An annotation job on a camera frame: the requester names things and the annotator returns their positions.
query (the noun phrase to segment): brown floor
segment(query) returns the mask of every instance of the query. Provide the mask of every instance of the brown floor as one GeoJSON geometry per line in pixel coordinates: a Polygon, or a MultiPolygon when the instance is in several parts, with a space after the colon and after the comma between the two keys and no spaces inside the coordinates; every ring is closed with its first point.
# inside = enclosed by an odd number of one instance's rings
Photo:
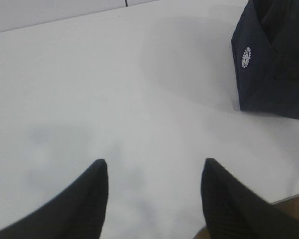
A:
{"type": "MultiPolygon", "coordinates": [[[[283,211],[286,214],[290,215],[291,217],[299,220],[299,196],[296,196],[291,199],[286,199],[282,202],[274,203],[274,205],[281,211],[283,211]]],[[[208,229],[203,228],[197,234],[195,239],[210,239],[208,229]]]]}

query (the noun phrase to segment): white wall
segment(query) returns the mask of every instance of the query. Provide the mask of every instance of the white wall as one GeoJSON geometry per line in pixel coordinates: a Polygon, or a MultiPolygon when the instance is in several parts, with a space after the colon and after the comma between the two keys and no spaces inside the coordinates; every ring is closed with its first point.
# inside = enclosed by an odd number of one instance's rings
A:
{"type": "Polygon", "coordinates": [[[0,0],[0,32],[119,7],[125,0],[0,0]]]}

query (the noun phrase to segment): dark navy bag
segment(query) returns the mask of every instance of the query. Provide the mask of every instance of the dark navy bag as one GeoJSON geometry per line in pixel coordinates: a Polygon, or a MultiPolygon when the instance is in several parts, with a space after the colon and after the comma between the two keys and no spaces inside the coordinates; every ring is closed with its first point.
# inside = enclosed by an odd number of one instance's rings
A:
{"type": "Polygon", "coordinates": [[[240,109],[299,119],[299,0],[249,0],[232,50],[240,109]]]}

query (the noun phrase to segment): black bag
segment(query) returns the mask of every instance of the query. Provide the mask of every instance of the black bag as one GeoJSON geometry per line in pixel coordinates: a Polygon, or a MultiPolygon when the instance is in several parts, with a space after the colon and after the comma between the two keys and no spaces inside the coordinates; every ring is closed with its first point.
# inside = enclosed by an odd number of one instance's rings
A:
{"type": "Polygon", "coordinates": [[[232,50],[240,109],[299,119],[299,0],[249,0],[232,50]]]}
{"type": "Polygon", "coordinates": [[[0,239],[98,239],[108,200],[104,160],[29,216],[0,231],[0,239]]]}

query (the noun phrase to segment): bag logo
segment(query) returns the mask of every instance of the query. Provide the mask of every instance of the bag logo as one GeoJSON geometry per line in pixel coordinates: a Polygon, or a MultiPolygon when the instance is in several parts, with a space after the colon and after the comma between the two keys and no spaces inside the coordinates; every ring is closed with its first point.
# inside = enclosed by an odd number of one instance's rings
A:
{"type": "Polygon", "coordinates": [[[250,47],[247,47],[247,49],[244,51],[243,59],[241,60],[241,65],[243,68],[246,68],[248,66],[250,59],[251,59],[251,49],[250,47]]]}

